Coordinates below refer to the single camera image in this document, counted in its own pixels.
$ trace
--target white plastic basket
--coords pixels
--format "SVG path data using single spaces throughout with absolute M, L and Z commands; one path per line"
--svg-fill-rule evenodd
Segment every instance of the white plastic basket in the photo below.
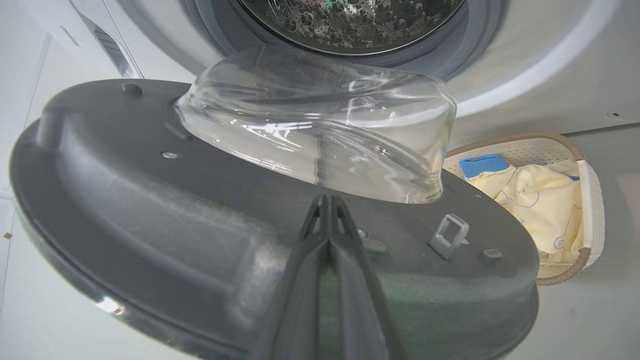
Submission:
M 516 167 L 528 164 L 546 165 L 563 160 L 575 160 L 580 172 L 582 194 L 583 248 L 576 255 L 570 252 L 545 254 L 540 259 L 538 285 L 555 285 L 576 276 L 593 264 L 604 247 L 604 204 L 600 182 L 578 147 L 568 138 L 546 133 L 505 136 L 477 142 L 449 151 L 443 168 L 464 179 L 460 160 L 498 154 Z

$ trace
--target stainless steel drum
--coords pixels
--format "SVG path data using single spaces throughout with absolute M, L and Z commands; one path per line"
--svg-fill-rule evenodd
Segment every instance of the stainless steel drum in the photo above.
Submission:
M 400 49 L 438 31 L 465 0 L 238 0 L 272 33 L 328 54 Z

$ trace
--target screw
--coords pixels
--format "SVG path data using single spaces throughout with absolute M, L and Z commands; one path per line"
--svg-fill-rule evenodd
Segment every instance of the screw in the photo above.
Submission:
M 502 253 L 495 249 L 486 249 L 482 251 L 482 256 L 485 259 L 489 260 L 499 260 L 502 259 Z
M 367 234 L 366 231 L 362 230 L 359 227 L 356 227 L 356 230 L 358 231 L 358 236 L 359 237 L 361 237 L 361 238 L 366 238 L 367 237 L 368 234 Z
M 164 156 L 167 159 L 177 159 L 180 157 L 180 155 L 176 154 L 175 152 L 169 152 L 169 151 L 163 152 L 162 156 Z

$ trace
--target washing machine drum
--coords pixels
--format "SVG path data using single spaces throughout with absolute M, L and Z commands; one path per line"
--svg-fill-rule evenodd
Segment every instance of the washing machine drum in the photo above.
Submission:
M 440 29 L 464 0 L 239 0 L 265 27 L 311 50 L 372 55 L 401 49 Z
M 497 31 L 504 0 L 186 0 L 222 55 L 287 43 L 363 65 L 449 79 Z

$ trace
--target clothing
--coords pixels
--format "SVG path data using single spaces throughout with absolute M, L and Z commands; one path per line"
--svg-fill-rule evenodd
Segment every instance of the clothing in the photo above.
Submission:
M 504 160 L 503 165 L 497 166 L 500 161 L 495 157 L 500 158 L 491 155 L 461 161 L 467 181 L 519 219 L 538 250 L 577 254 L 582 247 L 582 196 L 577 164 L 565 160 L 516 168 Z M 488 170 L 480 172 L 483 158 Z M 467 177 L 465 169 L 471 176 Z

